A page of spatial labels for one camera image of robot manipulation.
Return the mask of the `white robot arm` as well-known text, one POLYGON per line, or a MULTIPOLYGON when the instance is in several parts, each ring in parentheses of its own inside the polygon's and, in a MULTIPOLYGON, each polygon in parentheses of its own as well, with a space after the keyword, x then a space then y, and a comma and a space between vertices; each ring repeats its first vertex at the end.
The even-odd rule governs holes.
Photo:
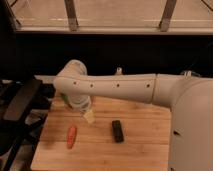
POLYGON ((90 108, 92 96, 152 103, 170 109, 168 171, 213 171, 213 78, 168 74, 89 76, 69 61, 54 87, 73 108, 90 108))

